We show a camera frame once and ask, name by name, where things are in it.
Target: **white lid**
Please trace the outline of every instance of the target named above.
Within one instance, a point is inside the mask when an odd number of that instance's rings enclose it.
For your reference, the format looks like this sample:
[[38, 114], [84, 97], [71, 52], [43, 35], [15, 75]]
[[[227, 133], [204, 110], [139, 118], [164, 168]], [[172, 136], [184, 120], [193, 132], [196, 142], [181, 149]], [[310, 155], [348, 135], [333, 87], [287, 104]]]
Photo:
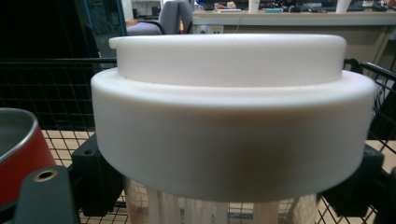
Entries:
[[98, 145], [155, 189], [227, 202], [332, 187], [359, 166], [374, 84], [333, 35], [134, 36], [92, 79]]

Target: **chair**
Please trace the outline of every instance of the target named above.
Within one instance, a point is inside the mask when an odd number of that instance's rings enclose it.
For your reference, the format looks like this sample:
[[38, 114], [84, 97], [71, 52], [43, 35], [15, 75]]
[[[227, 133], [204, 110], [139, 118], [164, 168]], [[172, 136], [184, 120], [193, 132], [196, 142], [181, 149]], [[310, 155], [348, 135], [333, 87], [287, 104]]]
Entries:
[[165, 2], [158, 21], [140, 21], [126, 29], [128, 35], [175, 35], [179, 30], [177, 1]]
[[178, 0], [178, 12], [184, 27], [184, 34], [192, 34], [192, 12], [194, 8], [188, 0]]

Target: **white cup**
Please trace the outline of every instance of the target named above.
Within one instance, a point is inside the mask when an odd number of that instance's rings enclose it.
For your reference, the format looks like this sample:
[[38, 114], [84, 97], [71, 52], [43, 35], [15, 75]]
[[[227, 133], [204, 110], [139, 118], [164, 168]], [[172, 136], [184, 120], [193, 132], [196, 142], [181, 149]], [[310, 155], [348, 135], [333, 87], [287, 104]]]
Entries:
[[257, 13], [259, 12], [260, 0], [248, 0], [248, 12]]
[[349, 7], [350, 0], [338, 0], [337, 1], [337, 8], [335, 9], [335, 13], [346, 13], [347, 8]]

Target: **red container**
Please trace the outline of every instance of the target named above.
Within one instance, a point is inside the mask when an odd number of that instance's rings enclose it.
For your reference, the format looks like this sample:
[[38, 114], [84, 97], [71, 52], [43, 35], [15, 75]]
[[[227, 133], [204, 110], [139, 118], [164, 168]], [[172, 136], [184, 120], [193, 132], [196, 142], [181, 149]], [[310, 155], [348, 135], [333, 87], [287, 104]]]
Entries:
[[33, 171], [55, 165], [35, 115], [0, 108], [0, 205], [18, 198], [22, 180]]

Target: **desk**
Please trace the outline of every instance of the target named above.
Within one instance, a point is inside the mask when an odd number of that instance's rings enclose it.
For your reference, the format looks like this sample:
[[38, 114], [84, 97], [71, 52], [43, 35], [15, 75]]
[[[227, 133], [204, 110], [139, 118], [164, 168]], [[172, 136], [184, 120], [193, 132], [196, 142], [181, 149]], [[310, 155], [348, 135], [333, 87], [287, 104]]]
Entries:
[[346, 57], [378, 63], [396, 28], [396, 11], [329, 13], [258, 13], [204, 11], [192, 13], [193, 32], [204, 33], [298, 33], [340, 35], [348, 46]]

